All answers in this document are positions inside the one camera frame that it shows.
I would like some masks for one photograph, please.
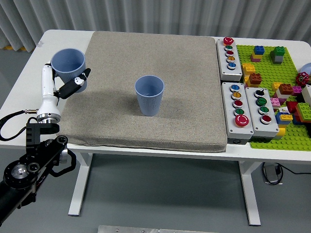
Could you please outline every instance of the gray floor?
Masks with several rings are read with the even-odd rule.
[[[29,56],[0,50],[0,74],[12,82]],[[1,92],[2,103],[6,95]],[[1,149],[0,172],[23,154]],[[310,165],[287,166],[311,172]],[[96,154],[81,215],[71,217],[67,214],[78,168],[47,178],[37,202],[15,210],[0,233],[96,233],[99,225],[219,233],[311,232],[311,175],[285,171],[284,184],[270,186],[257,169],[253,181],[262,225],[250,227],[237,162]]]

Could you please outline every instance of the blue plastic cup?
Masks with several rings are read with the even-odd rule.
[[[78,77],[86,69],[86,58],[77,49],[64,49],[58,51],[51,60],[51,66],[64,83]],[[82,92],[86,89],[87,81],[77,91]]]
[[[146,75],[135,82],[135,91],[141,112],[155,116],[160,110],[164,82],[157,76]]]

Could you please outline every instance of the lego baseplate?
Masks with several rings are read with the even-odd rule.
[[[265,46],[265,53],[260,62],[251,62],[250,56],[254,46],[237,45],[240,62],[251,63],[255,66],[256,73],[260,73],[262,82],[260,87],[269,90],[270,97],[273,96],[273,82],[289,83],[296,85],[295,78],[298,74],[296,67],[285,48],[283,63],[276,65],[270,59],[270,52],[274,49],[271,46]],[[295,101],[296,97],[290,96],[288,101]],[[280,140],[272,140],[269,143],[251,142],[252,148],[255,149],[272,149],[272,150],[302,150],[311,151],[311,139],[308,137],[306,127],[303,125],[289,124],[286,128],[286,134]]]

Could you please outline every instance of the brown lego brick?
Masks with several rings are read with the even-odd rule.
[[[293,92],[293,88],[290,84],[281,84],[278,89],[280,90],[281,95],[290,95]]]
[[[261,75],[259,73],[258,74],[252,73],[249,75],[249,81],[251,84],[259,85],[262,81]]]

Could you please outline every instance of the white table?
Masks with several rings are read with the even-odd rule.
[[[37,109],[41,105],[41,71],[45,63],[59,50],[65,48],[77,48],[85,52],[91,40],[93,32],[86,31],[63,31],[49,30],[44,33],[38,46],[31,55],[25,68],[20,74],[8,98],[0,110],[0,118],[25,109]],[[311,47],[302,41],[265,40],[235,38],[238,45],[263,45],[287,47],[292,60],[299,71],[301,67],[311,61]],[[60,79],[56,79],[56,87],[62,85]],[[59,102],[59,110],[64,109],[64,100]],[[15,135],[27,122],[31,115],[19,115],[9,120],[3,127],[1,133],[4,137]],[[43,135],[41,140],[55,138],[55,135]],[[14,140],[2,142],[0,148],[25,149],[25,132]],[[86,147],[68,144],[77,155],[80,162],[80,170],[73,193],[69,215],[78,216],[81,209],[84,190],[87,182],[88,172],[94,153],[101,154],[123,154],[141,156],[160,156],[174,158],[196,158],[213,160],[239,161],[242,184],[244,189],[245,203],[250,225],[260,225],[260,218],[256,203],[255,192],[251,173],[262,162],[286,162],[298,164],[311,164],[310,152],[285,151],[285,150],[257,150],[246,145],[227,145],[223,153],[195,153],[168,150],[130,149],[116,147]]]

